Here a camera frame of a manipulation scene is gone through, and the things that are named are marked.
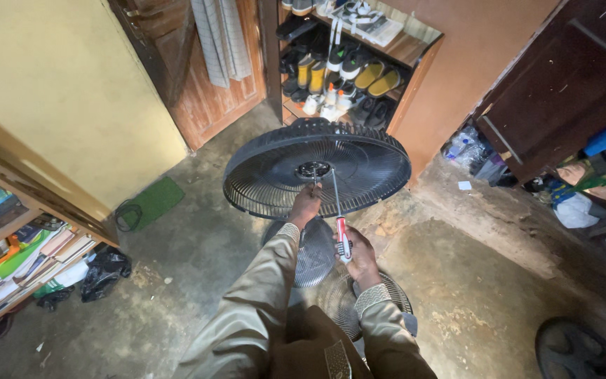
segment black fan grill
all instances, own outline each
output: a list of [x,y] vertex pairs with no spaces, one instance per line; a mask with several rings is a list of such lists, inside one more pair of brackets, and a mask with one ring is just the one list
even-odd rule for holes
[[[277,234],[284,223],[273,222],[263,236],[263,245]],[[324,280],[336,264],[335,252],[336,241],[331,227],[319,218],[308,222],[300,233],[294,287],[312,287]]]
[[[381,272],[383,283],[387,286],[392,301],[401,312],[413,314],[413,308],[403,289],[392,278]],[[343,329],[352,342],[362,338],[362,327],[359,325],[359,316],[354,309],[357,302],[357,296],[353,288],[354,280],[349,274],[341,277],[333,283],[329,289],[324,301],[324,313],[326,313],[334,323]]]
[[332,168],[344,214],[388,198],[411,176],[406,151],[387,133],[298,119],[238,149],[223,173],[223,194],[241,211],[283,220],[316,173],[323,186],[320,215],[331,217],[338,214]]

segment embroidered cuff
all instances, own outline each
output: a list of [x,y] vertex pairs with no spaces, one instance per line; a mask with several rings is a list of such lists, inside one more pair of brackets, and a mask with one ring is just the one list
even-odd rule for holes
[[300,237],[300,231],[297,226],[291,224],[290,222],[284,224],[284,226],[277,232],[277,234],[286,234],[291,237],[298,244],[298,239]]
[[361,320],[366,308],[372,306],[373,304],[380,303],[381,301],[391,299],[392,297],[389,295],[387,286],[384,283],[381,283],[362,292],[362,294],[359,295],[359,297],[357,298],[357,302],[354,305],[354,309],[359,315],[359,320]]

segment hand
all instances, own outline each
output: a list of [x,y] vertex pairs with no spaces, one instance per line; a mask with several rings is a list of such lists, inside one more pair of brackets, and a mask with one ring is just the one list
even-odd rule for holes
[[[345,264],[349,276],[357,282],[362,291],[382,283],[383,279],[376,263],[376,252],[371,243],[353,227],[346,226],[345,233],[352,242],[352,260]],[[340,258],[340,254],[336,253],[336,259]]]
[[291,207],[287,222],[294,224],[299,231],[303,230],[308,221],[319,213],[319,207],[322,205],[321,196],[322,183],[317,185],[311,183],[303,188],[294,199],[294,206]]

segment dark wooden cabinet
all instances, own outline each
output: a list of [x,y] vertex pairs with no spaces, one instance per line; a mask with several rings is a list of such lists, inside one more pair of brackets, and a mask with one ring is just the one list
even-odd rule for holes
[[570,0],[474,114],[520,183],[606,128],[606,0]]

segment cabinet door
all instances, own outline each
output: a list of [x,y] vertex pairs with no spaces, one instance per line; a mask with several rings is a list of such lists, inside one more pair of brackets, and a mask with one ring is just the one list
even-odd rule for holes
[[190,0],[109,0],[179,132],[193,150],[265,98],[256,0],[238,0],[252,75],[209,82]]
[[521,182],[585,147],[606,128],[606,1],[571,0],[479,111]]

